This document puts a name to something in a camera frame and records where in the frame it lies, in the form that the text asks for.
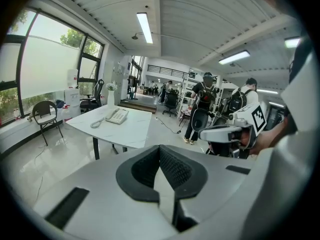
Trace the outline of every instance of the chair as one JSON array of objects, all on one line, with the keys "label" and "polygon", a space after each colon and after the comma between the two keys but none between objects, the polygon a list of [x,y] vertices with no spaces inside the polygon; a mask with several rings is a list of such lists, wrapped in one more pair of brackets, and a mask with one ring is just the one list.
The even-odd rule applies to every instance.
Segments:
[{"label": "chair", "polygon": [[[51,114],[50,107],[53,107],[55,110],[55,114]],[[48,146],[47,140],[44,135],[43,129],[48,125],[48,124],[56,124],[55,128],[59,129],[59,132],[62,136],[64,137],[61,133],[60,127],[57,122],[57,106],[49,100],[44,100],[38,102],[32,110],[32,116],[35,120],[35,122],[40,126],[41,134],[44,138],[45,144]]]},{"label": "chair", "polygon": [[166,96],[166,101],[164,103],[164,106],[167,107],[169,110],[165,110],[162,112],[162,115],[164,113],[169,113],[170,117],[171,114],[176,115],[176,113],[172,113],[171,110],[176,109],[177,107],[177,101],[178,101],[178,95],[173,93],[168,93]]},{"label": "chair", "polygon": [[101,96],[101,90],[102,90],[102,87],[104,86],[104,84],[105,84],[105,82],[102,79],[100,79],[98,81],[98,89],[96,90],[94,97],[90,97],[91,94],[84,94],[88,98],[81,99],[80,109],[84,109],[85,112],[88,112],[89,110],[94,110],[96,108],[101,107],[100,96]]}]

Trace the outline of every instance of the white plant pot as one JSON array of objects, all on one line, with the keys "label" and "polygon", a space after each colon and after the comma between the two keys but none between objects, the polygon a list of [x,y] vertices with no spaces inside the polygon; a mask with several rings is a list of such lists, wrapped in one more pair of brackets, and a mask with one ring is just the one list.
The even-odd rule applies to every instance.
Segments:
[{"label": "white plant pot", "polygon": [[109,90],[107,105],[109,109],[113,109],[115,107],[115,91],[114,90]]}]

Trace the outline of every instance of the ceiling beam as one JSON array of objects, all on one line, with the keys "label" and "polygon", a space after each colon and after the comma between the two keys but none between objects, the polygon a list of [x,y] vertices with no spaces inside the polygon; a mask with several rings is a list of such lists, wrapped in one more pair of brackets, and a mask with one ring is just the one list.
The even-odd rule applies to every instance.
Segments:
[{"label": "ceiling beam", "polygon": [[267,35],[269,33],[272,33],[274,31],[277,31],[279,29],[288,27],[296,23],[297,23],[297,20],[288,15],[284,15],[284,14],[278,15],[272,19],[269,19],[261,23],[256,27],[251,28],[247,32],[243,33],[242,35],[224,44],[223,46],[221,46],[220,48],[216,49],[214,52],[209,54],[207,57],[201,59],[198,65],[201,66],[217,57],[220,57],[221,54],[231,49],[234,49],[240,45],[243,45],[246,42],[249,42],[253,39]]},{"label": "ceiling beam", "polygon": [[[160,0],[153,0],[154,14],[156,23],[156,33],[161,34],[161,13],[160,13]],[[158,56],[161,57],[161,35],[158,35]]]},{"label": "ceiling beam", "polygon": [[84,21],[91,28],[97,31],[100,35],[102,35],[105,39],[111,42],[114,46],[116,46],[123,53],[126,49],[101,25],[97,22],[89,13],[83,10],[79,5],[77,5],[72,0],[51,0],[57,5],[63,7],[67,11],[71,12],[75,16],[77,16],[80,20]]}]

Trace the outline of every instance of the white telephone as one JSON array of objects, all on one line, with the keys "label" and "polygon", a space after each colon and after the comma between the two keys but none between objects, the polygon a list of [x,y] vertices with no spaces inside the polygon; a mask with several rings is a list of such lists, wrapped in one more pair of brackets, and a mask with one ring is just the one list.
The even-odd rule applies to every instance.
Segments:
[{"label": "white telephone", "polygon": [[103,120],[106,120],[108,122],[114,123],[114,124],[118,124],[121,125],[127,115],[128,115],[129,111],[124,110],[124,109],[119,109],[118,107],[116,109],[110,110],[105,117],[101,118],[98,121],[93,122],[90,127],[91,128],[98,128],[101,123],[103,122]]}]

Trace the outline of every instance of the ceiling light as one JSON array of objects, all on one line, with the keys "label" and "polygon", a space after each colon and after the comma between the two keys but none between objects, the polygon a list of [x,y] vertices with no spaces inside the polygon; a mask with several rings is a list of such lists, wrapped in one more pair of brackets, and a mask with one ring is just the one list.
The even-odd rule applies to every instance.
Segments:
[{"label": "ceiling light", "polygon": [[267,94],[278,94],[277,91],[273,91],[273,90],[262,90],[262,89],[257,89],[256,90],[257,92],[260,92],[260,93],[267,93]]},{"label": "ceiling light", "polygon": [[146,42],[148,44],[153,44],[147,13],[139,12],[136,14],[136,16],[138,17]]},{"label": "ceiling light", "polygon": [[285,47],[287,48],[296,48],[299,44],[300,38],[294,37],[294,38],[288,38],[284,39]]},{"label": "ceiling light", "polygon": [[250,53],[247,50],[244,50],[242,52],[239,52],[237,54],[234,54],[234,55],[231,55],[227,58],[219,60],[219,63],[221,65],[224,65],[224,64],[228,64],[230,62],[235,62],[235,61],[241,60],[241,59],[249,57],[249,56],[250,56]]},{"label": "ceiling light", "polygon": [[274,103],[274,102],[271,102],[271,101],[269,101],[269,104],[275,105],[275,106],[278,106],[278,107],[281,107],[281,108],[285,107],[284,105],[281,105],[281,104],[278,104],[278,103]]}]

